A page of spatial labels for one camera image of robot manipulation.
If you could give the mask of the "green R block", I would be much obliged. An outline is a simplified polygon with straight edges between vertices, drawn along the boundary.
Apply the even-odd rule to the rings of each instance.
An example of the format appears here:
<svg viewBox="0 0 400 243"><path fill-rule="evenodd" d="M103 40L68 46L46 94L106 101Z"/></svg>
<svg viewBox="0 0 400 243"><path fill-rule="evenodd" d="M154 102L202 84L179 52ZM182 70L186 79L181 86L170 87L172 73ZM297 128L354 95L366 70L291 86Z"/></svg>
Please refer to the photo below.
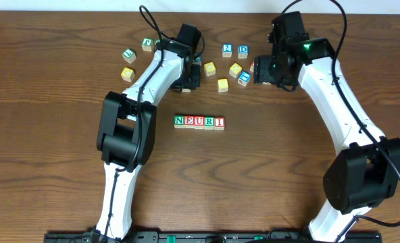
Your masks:
<svg viewBox="0 0 400 243"><path fill-rule="evenodd" d="M205 130L214 130L215 128L215 117L204 117L204 129Z"/></svg>

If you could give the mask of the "yellow S block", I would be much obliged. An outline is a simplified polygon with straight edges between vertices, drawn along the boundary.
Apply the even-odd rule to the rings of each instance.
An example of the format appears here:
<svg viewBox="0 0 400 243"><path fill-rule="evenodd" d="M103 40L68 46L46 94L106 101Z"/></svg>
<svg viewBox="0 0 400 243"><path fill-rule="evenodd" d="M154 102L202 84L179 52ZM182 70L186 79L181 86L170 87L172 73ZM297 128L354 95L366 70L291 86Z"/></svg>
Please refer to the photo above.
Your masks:
<svg viewBox="0 0 400 243"><path fill-rule="evenodd" d="M228 91L228 80L226 78L218 79L218 92L227 92Z"/></svg>

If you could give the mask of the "green N block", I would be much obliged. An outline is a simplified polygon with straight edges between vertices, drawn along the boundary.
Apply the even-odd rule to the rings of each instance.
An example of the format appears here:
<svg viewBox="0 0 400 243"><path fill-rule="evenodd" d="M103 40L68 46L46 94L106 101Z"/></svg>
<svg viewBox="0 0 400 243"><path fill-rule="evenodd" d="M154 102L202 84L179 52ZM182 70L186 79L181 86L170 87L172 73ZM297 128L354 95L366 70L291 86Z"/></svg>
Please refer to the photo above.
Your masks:
<svg viewBox="0 0 400 243"><path fill-rule="evenodd" d="M184 128L184 116L183 115L175 115L174 116L174 127L175 128Z"/></svg>

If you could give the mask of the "red E block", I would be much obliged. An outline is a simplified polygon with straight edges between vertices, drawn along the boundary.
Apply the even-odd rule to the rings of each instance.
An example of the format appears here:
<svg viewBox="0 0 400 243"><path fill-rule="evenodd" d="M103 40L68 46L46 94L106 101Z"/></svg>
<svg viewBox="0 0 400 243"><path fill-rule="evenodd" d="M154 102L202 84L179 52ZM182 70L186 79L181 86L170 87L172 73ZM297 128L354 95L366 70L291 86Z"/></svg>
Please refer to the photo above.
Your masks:
<svg viewBox="0 0 400 243"><path fill-rule="evenodd" d="M191 115L184 116L184 128L194 128L195 117Z"/></svg>

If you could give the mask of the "red I block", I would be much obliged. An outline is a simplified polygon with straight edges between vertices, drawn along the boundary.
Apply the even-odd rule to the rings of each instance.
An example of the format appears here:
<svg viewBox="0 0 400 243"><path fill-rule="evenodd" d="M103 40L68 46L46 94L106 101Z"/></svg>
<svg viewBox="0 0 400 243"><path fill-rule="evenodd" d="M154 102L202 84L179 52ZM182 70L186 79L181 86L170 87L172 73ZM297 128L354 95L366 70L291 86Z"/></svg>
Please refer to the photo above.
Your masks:
<svg viewBox="0 0 400 243"><path fill-rule="evenodd" d="M225 118L215 117L214 118L214 130L224 130L225 129Z"/></svg>

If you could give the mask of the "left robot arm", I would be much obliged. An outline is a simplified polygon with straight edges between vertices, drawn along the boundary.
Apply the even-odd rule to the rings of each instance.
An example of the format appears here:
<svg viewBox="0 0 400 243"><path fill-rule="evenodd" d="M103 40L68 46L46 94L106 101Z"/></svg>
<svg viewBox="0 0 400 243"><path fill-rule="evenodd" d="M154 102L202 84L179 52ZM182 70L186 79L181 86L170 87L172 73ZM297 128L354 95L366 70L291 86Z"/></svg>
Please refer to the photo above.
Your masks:
<svg viewBox="0 0 400 243"><path fill-rule="evenodd" d="M199 81L193 60L202 38L195 26L183 24L177 36L157 43L150 65L131 87L106 95L97 136L106 183L91 242L128 239L136 179L155 144L157 106L174 83Z"/></svg>

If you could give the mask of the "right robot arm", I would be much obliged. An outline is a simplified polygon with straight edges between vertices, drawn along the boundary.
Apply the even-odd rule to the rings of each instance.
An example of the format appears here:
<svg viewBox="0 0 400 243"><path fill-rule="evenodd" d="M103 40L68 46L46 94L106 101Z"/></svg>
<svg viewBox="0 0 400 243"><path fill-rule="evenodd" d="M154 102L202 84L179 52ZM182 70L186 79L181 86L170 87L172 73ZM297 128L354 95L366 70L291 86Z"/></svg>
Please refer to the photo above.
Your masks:
<svg viewBox="0 0 400 243"><path fill-rule="evenodd" d="M323 177L326 195L305 239L344 242L348 231L400 187L400 139L387 138L363 110L325 38L310 38L298 11L272 20L269 55L254 61L255 83L312 99L332 138L336 157Z"/></svg>

